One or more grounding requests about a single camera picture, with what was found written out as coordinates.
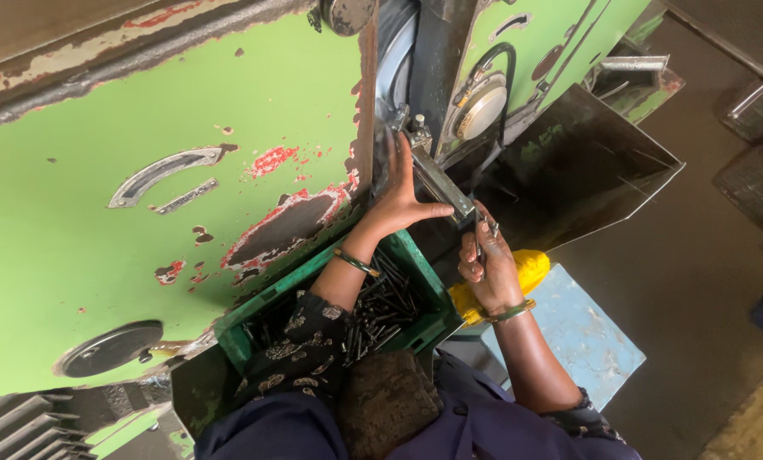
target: woman's left hand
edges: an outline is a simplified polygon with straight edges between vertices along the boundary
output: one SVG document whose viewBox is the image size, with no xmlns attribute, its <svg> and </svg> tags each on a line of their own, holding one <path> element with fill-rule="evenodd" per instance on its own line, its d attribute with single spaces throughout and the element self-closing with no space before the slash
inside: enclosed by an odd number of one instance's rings
<svg viewBox="0 0 763 460">
<path fill-rule="evenodd" d="M 402 132 L 397 132 L 394 140 L 392 131 L 387 130 L 387 152 L 387 186 L 377 198 L 376 204 L 364 215 L 360 226 L 382 239 L 419 220 L 446 217 L 454 213 L 450 204 L 416 201 L 413 191 L 413 157 L 410 143 Z"/>
</svg>

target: black floral sleeve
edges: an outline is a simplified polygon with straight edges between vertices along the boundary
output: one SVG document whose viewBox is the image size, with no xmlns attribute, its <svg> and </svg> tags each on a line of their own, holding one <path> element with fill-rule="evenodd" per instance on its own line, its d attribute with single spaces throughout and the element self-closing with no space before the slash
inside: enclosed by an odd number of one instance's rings
<svg viewBox="0 0 763 460">
<path fill-rule="evenodd" d="M 577 406 L 565 411 L 542 413 L 540 416 L 559 426 L 574 438 L 603 438 L 626 444 L 626 441 L 594 408 L 586 389 L 580 388 L 580 392 L 583 399 Z"/>
<path fill-rule="evenodd" d="M 248 360 L 237 391 L 238 406 L 271 394 L 299 391 L 334 409 L 345 373 L 341 344 L 350 314 L 304 290 L 296 296 L 284 340 Z"/>
</svg>

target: patterned cloth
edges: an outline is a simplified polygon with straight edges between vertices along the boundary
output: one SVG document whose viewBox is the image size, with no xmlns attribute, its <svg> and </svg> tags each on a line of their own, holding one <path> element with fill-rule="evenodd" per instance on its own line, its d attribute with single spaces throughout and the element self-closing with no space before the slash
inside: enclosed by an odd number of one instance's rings
<svg viewBox="0 0 763 460">
<path fill-rule="evenodd" d="M 322 400 L 331 410 L 345 375 L 346 319 L 349 314 L 325 299 L 300 291 L 285 339 L 254 354 L 237 391 L 237 405 L 296 391 Z"/>
</svg>

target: black bolt pile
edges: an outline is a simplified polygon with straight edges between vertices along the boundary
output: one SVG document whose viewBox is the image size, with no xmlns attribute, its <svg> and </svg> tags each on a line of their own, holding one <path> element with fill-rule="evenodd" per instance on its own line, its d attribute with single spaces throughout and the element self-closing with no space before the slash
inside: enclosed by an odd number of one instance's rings
<svg viewBox="0 0 763 460">
<path fill-rule="evenodd" d="M 376 249 L 370 267 L 381 272 L 381 275 L 365 278 L 353 315 L 346 317 L 347 336 L 341 344 L 346 353 L 345 366 L 350 366 L 368 353 L 379 351 L 402 328 L 421 317 L 417 305 L 424 305 L 423 298 L 390 257 Z M 308 284 L 297 289 L 309 287 Z M 295 304 L 296 291 L 288 292 L 243 323 L 245 335 L 255 351 L 265 350 L 285 339 L 284 329 Z"/>
<path fill-rule="evenodd" d="M 359 292 L 346 340 L 341 344 L 346 353 L 345 366 L 359 361 L 367 353 L 381 350 L 403 326 L 421 316 L 416 306 L 423 305 L 421 297 L 410 285 L 410 278 L 404 276 L 384 252 L 376 249 L 370 267 L 381 275 L 367 276 Z"/>
</svg>

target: yellow cloth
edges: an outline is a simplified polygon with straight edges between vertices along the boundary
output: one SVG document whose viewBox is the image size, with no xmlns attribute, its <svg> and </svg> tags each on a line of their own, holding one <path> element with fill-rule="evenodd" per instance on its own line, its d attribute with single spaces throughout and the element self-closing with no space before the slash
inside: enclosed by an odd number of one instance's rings
<svg viewBox="0 0 763 460">
<path fill-rule="evenodd" d="M 549 257 L 539 250 L 528 249 L 512 251 L 512 256 L 515 258 L 515 267 L 518 268 L 520 288 L 524 294 L 529 294 L 549 273 Z M 462 326 L 463 328 L 475 326 L 484 320 L 483 307 L 480 306 L 466 282 L 449 288 L 449 295 L 453 297 L 455 308 L 458 309 L 461 318 L 467 322 Z"/>
</svg>

